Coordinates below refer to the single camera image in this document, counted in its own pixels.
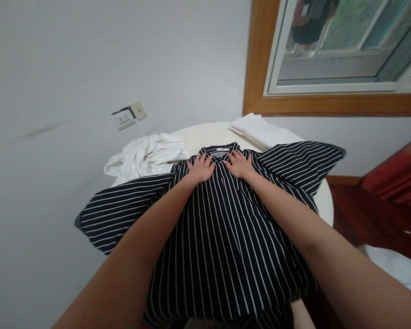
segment wall socket plate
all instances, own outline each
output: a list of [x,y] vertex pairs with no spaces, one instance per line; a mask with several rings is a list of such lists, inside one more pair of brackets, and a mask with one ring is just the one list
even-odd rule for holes
[[129,107],[131,108],[131,111],[134,113],[134,116],[137,120],[142,120],[147,117],[145,109],[143,108],[141,102],[131,104]]
[[111,114],[110,119],[117,130],[125,129],[136,122],[129,107],[114,112]]

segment round table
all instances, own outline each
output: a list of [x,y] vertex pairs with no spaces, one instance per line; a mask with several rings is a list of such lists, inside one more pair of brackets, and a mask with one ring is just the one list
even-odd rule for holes
[[[191,126],[174,132],[173,135],[183,137],[189,154],[197,154],[202,147],[212,145],[225,145],[236,142],[241,149],[252,149],[258,152],[265,152],[259,146],[252,143],[243,136],[228,129],[231,122],[204,123]],[[333,226],[333,200],[329,185],[323,179],[317,194],[314,196],[315,204],[319,215],[326,223]]]

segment red curtain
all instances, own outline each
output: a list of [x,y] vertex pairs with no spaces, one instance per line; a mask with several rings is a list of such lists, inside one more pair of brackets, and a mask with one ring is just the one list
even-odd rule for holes
[[411,205],[411,143],[368,173],[361,186],[382,199]]

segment striped shirt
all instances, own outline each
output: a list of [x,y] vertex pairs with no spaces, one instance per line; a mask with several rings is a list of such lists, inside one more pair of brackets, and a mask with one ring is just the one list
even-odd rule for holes
[[[252,188],[225,168],[237,143],[202,148],[216,167],[200,183],[155,267],[143,320],[163,327],[185,318],[232,323],[256,318],[262,328],[293,325],[290,302],[317,289],[305,260]],[[254,169],[313,211],[313,196],[345,151],[319,142],[277,145],[252,155]],[[186,174],[142,177],[97,193],[77,218],[90,242],[109,254],[131,225]]]

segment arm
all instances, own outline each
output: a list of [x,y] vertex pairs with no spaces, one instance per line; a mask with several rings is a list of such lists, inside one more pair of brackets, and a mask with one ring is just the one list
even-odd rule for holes
[[305,204],[260,176],[251,156],[229,154],[230,173],[257,193],[300,251],[348,328],[411,328],[411,291],[373,264]]
[[187,162],[189,173],[131,226],[54,328],[140,328],[154,267],[210,162],[205,154]]

